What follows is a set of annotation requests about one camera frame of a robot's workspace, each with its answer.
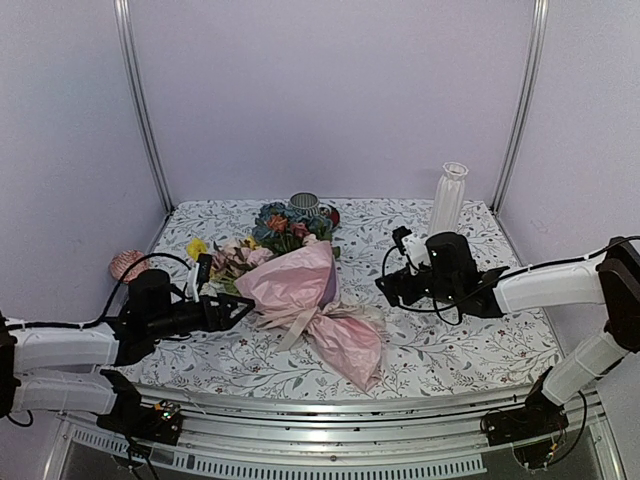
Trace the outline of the pink paper flower bouquet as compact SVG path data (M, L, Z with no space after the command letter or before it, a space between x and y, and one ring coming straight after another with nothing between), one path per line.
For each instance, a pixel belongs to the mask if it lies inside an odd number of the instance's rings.
M186 246L196 261L201 253L213 257L209 281L255 301L259 318L291 308L324 307L343 301L340 294L331 222L321 213L300 215L289 203L263 205L251 235L225 245L193 238ZM379 377L382 330L351 318L314 320L299 337L309 336L320 358L362 391Z

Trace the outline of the cream printed ribbon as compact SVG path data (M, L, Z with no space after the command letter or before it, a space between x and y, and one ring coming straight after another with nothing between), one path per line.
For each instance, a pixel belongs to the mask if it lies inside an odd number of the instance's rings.
M265 329L284 328L286 334L279 345L279 350L286 351L296 344L299 337L314 320L324 317L329 319L351 318L375 327L377 330L381 330L386 325L384 314L377 307L349 305L342 301L334 301L324 307L291 308L269 314L265 313L262 327Z

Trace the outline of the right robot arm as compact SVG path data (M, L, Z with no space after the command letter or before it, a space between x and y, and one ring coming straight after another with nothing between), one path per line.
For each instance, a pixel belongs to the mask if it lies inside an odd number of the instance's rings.
M554 323L563 359L538 377L521 407L483 417L480 428L492 446L566 429L567 402L639 351L636 235L615 236L581 256L488 270L453 231L422 239L401 226L392 241L405 265L376 281L390 306L417 313L417 302L428 300L429 314L453 310L481 319L541 309Z

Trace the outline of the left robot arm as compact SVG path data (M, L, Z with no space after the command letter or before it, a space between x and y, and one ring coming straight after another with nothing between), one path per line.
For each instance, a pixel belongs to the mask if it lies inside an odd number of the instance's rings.
M231 330L255 306L244 297L200 294L195 275L189 282L181 291L167 272L146 270L129 283L119 315L96 324L2 318L2 416L87 412L98 427L128 440L176 445L183 423L179 405L144 404L120 368L149 357L162 340Z

